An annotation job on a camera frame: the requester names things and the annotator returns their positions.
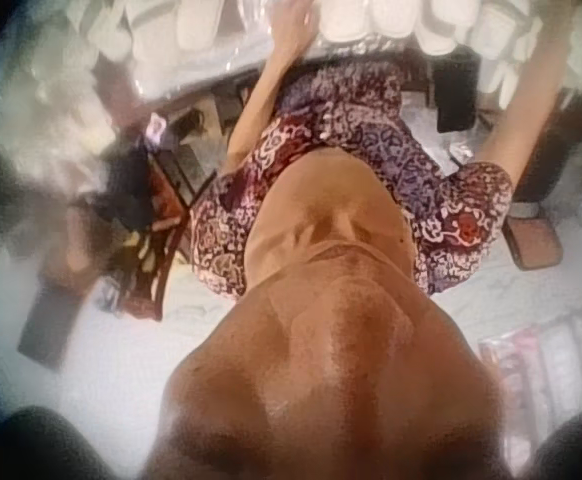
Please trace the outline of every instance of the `black object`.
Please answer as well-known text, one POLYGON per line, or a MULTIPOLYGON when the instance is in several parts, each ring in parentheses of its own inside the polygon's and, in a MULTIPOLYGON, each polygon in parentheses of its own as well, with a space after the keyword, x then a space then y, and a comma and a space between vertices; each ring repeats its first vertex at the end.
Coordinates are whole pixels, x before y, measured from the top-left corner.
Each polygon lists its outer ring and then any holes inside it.
POLYGON ((55 412, 31 407, 0 426, 7 478, 104 480, 114 475, 87 440, 55 412))
POLYGON ((153 223, 151 171, 146 148, 122 141, 105 155, 107 191, 89 202, 106 221, 118 219, 127 230, 146 231, 153 223))
POLYGON ((178 144, 193 132, 204 130, 204 114, 197 108, 192 108, 182 117, 169 125, 169 130, 175 136, 178 144))
POLYGON ((459 132, 473 127, 480 56, 465 46, 432 60, 438 132, 459 132))
POLYGON ((538 449, 524 480, 582 479, 582 414, 556 430, 538 449))
POLYGON ((51 370, 62 365, 69 335, 82 305, 82 297, 70 290, 45 283, 29 312, 18 351, 51 370))

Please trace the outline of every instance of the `floor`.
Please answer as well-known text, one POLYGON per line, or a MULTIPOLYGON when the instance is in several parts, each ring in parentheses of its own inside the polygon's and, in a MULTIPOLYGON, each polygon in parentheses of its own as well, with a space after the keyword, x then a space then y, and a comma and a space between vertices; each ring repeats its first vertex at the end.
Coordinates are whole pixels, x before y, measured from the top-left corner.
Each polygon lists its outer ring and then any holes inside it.
MULTIPOLYGON (((430 130, 422 120, 418 130, 430 130)), ((443 148, 428 145, 438 158, 443 148)), ((451 162, 441 159, 450 173, 451 162)), ((468 282, 434 296, 475 349, 480 339, 582 309, 582 219, 557 227, 565 259, 555 268, 521 272, 503 239, 468 282)), ((122 477, 142 468, 155 438, 166 381, 229 311, 185 266, 170 277, 160 324, 102 313, 93 298, 82 308, 62 368, 50 371, 17 345, 36 292, 38 260, 13 261, 0 251, 0 420, 39 405, 72 422, 122 477)))

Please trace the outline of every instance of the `skin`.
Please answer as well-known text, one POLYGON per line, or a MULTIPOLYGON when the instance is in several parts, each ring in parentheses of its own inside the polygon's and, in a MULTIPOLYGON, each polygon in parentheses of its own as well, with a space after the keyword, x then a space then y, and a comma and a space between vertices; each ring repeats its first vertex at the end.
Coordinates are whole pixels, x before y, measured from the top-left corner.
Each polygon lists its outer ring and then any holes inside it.
MULTIPOLYGON (((275 8, 275 50, 224 173, 255 147, 285 73, 313 40, 311 6, 275 8)), ((565 69, 573 4, 554 6, 478 154, 514 184, 565 69)), ((494 383, 453 321, 391 258, 391 246, 383 254, 368 243, 325 242, 247 292, 173 373, 145 478, 509 478, 494 383)))

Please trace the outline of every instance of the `plastic bag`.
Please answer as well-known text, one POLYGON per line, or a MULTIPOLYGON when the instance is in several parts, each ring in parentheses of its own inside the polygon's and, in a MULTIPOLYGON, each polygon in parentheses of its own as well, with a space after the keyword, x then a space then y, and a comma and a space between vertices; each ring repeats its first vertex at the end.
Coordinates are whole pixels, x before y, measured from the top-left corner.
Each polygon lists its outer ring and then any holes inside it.
MULTIPOLYGON (((200 52, 182 52, 170 65, 135 61, 130 75, 139 96, 156 100, 182 94, 205 84, 216 82, 246 70, 258 68, 273 49, 268 9, 279 0, 225 0, 224 12, 235 8, 239 12, 243 30, 229 32, 228 23, 220 21, 215 42, 210 49, 200 52)), ((360 0, 366 10, 368 0, 360 0)), ((398 50, 403 39, 394 39, 372 31, 355 42, 332 43, 322 34, 306 55, 307 59, 362 55, 369 52, 398 50)))

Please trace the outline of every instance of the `clutter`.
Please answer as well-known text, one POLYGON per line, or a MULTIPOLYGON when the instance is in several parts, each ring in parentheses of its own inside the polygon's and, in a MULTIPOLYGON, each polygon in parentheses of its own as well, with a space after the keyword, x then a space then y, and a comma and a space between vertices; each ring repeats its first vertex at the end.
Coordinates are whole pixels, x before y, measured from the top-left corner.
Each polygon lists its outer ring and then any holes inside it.
MULTIPOLYGON (((96 93, 107 81, 96 82, 96 66, 120 65, 142 102, 257 68, 272 49, 267 9, 273 1, 27 2, 0 44, 1 153, 25 183, 69 197, 101 191, 106 168, 99 157, 117 132, 96 93), (73 169, 79 182, 68 173, 73 169)), ((543 26, 529 0, 320 0, 316 8, 321 35, 308 58, 401 50, 412 34, 428 56, 468 45, 482 58, 478 91, 497 94, 501 108, 543 26)), ((566 103, 582 91, 582 5, 570 43, 566 103)), ((239 105, 225 110, 226 133, 239 105)))

